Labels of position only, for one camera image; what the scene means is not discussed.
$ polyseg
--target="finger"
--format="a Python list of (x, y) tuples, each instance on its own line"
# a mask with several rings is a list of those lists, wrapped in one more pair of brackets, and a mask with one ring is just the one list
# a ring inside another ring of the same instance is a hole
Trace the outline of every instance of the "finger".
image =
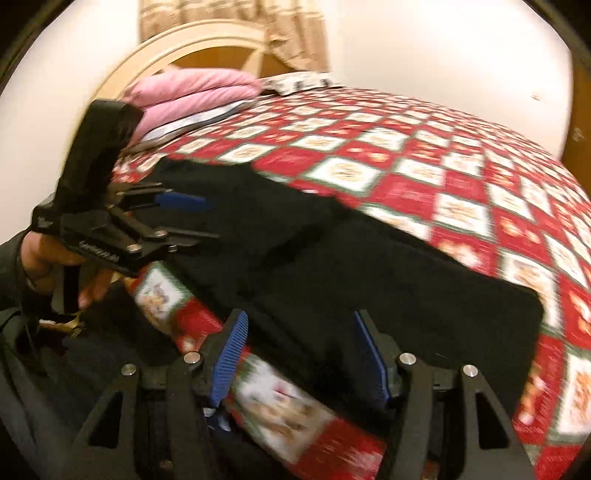
[(95, 286), (92, 289), (92, 297), (95, 301), (101, 301), (111, 286), (113, 271), (102, 268), (95, 277)]
[(40, 235), (33, 243), (33, 253), (40, 261), (48, 264), (80, 265), (85, 262), (84, 257), (70, 252), (60, 240), (51, 235)]
[(103, 299), (109, 289), (112, 277), (112, 270), (102, 268), (97, 272), (78, 295), (78, 306), (81, 310), (87, 309), (94, 301)]

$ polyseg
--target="red and white quilt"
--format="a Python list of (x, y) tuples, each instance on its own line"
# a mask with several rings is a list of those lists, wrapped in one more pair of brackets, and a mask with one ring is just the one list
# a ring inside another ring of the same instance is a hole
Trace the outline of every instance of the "red and white quilt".
[[(545, 317), (514, 427), (538, 479), (559, 479), (591, 432), (591, 204), (558, 160), (522, 135), (467, 113), (351, 88), (262, 100), (120, 163), (116, 177), (137, 181), (164, 155), (203, 163), (252, 162), (275, 181), (335, 195), (478, 272), (537, 290)], [(217, 328), (216, 319), (162, 265), (133, 283), (136, 296), (150, 290), (150, 275), (168, 278), (177, 293), (167, 297), (169, 305), (159, 306), (160, 320), (187, 325), (191, 315), (201, 315), (200, 325)], [(181, 349), (199, 341), (190, 335), (177, 340)], [(245, 428), (301, 478), (373, 478), (381, 442), (340, 424), (275, 377), (254, 356), (243, 362), (233, 402), (250, 398), (253, 388), (268, 397), (257, 396), (258, 406), (238, 401)], [(315, 420), (302, 416), (304, 410)], [(281, 434), (281, 428), (261, 420), (262, 411), (296, 416), (306, 433)], [(339, 435), (349, 443), (357, 438), (358, 445), (348, 451), (344, 443), (334, 444)], [(333, 455), (337, 450), (345, 452), (342, 465), (322, 473), (314, 458), (339, 457)]]

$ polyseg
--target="wooden door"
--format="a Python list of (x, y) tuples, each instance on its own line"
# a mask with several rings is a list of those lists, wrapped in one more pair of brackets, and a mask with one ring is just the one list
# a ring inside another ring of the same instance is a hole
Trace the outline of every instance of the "wooden door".
[(562, 163), (591, 196), (591, 74), (573, 58), (573, 106)]

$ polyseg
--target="hand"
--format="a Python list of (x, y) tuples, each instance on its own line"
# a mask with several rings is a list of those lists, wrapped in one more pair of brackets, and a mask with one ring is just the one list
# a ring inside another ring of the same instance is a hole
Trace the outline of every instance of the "hand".
[[(85, 261), (84, 257), (70, 252), (59, 239), (50, 235), (29, 232), (21, 244), (22, 267), (33, 283), (35, 291), (42, 295), (50, 295), (53, 292), (53, 265), (73, 266)], [(105, 296), (112, 276), (112, 270), (101, 268), (92, 281), (82, 289), (78, 295), (78, 305), (82, 310)]]

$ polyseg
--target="black fabric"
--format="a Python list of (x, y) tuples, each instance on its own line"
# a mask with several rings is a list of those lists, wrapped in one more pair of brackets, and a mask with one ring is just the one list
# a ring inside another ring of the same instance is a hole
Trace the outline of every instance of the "black fabric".
[(148, 180), (213, 201), (208, 212), (138, 216), (219, 233), (217, 248), (172, 256), (169, 266), (221, 318), (246, 309), (255, 351), (328, 406), (371, 429), (342, 362), (353, 311), (363, 308), (429, 364), (477, 365), (512, 414), (543, 316), (534, 291), (475, 273), (412, 235), (332, 197), (268, 180), (249, 164), (163, 158)]

